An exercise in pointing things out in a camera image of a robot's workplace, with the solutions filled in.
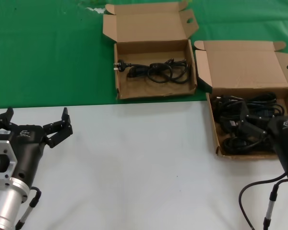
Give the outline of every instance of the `green tablecloth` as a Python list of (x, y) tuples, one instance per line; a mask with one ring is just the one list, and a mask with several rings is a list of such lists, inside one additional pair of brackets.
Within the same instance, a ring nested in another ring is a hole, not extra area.
[[(147, 0), (0, 0), (0, 108), (117, 104), (113, 41), (86, 7)], [(288, 0), (190, 0), (195, 40), (285, 41)], [(203, 100), (193, 96), (140, 102)]]

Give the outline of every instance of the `white table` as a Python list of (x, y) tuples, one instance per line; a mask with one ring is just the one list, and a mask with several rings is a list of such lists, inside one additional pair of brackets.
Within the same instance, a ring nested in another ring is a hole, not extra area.
[[(283, 173), (279, 161), (215, 156), (206, 102), (68, 109), (74, 134), (45, 148), (34, 180), (43, 194), (23, 230), (248, 230), (241, 188)], [(44, 125), (59, 120), (63, 107), (14, 111), (16, 124)], [(272, 186), (243, 195), (257, 230)], [(282, 184), (270, 230), (286, 229)]]

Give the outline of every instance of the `box flap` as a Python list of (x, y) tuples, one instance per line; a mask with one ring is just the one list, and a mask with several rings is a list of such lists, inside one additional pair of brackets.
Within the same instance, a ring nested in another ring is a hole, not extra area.
[(103, 33), (117, 42), (175, 41), (198, 30), (193, 11), (182, 2), (106, 5)]
[(196, 41), (198, 76), (213, 88), (288, 88), (284, 42)]

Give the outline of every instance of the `open cardboard box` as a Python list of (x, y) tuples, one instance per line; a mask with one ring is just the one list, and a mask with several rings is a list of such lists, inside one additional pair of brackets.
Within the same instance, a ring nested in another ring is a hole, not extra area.
[(214, 121), (210, 99), (221, 95), (252, 98), (274, 92), (288, 115), (288, 54), (277, 52), (284, 42), (196, 41), (195, 55), (199, 85), (204, 86), (210, 108), (216, 154), (229, 159), (272, 159), (276, 154), (252, 152), (231, 155), (221, 147), (225, 134)]
[(115, 40), (114, 59), (150, 65), (186, 59), (191, 79), (185, 84), (155, 83), (146, 77), (127, 78), (129, 68), (115, 71), (119, 99), (194, 94), (197, 83), (192, 45), (188, 38), (198, 30), (187, 1), (106, 5), (103, 33)]

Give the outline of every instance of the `tangled cables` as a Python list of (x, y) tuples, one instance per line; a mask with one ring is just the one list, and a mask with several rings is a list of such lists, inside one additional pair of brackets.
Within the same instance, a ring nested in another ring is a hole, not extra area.
[[(114, 65), (117, 66), (114, 70), (118, 70), (119, 72), (123, 72), (127, 67), (131, 67), (127, 74), (128, 78), (147, 76), (155, 83), (166, 83), (171, 81), (176, 84), (184, 84), (190, 79), (187, 60), (174, 61), (172, 58), (164, 63), (152, 63), (149, 66), (125, 63), (123, 60), (118, 60), (118, 63), (114, 63)], [(181, 69), (180, 74), (173, 77), (173, 69)], [(187, 73), (187, 78), (181, 80), (185, 73)], [(161, 76), (162, 80), (156, 79), (155, 76)]]
[[(262, 130), (266, 130), (271, 118), (284, 115), (285, 109), (276, 103), (275, 93), (268, 92), (251, 99), (221, 96), (213, 99), (211, 103), (214, 120), (220, 124), (225, 133), (231, 135), (222, 143), (227, 153), (247, 154), (251, 151), (273, 151), (267, 137), (255, 138), (250, 133), (243, 132), (239, 123), (249, 122)], [(246, 104), (249, 111), (247, 115), (249, 119), (246, 119), (246, 121), (240, 121), (242, 103)]]

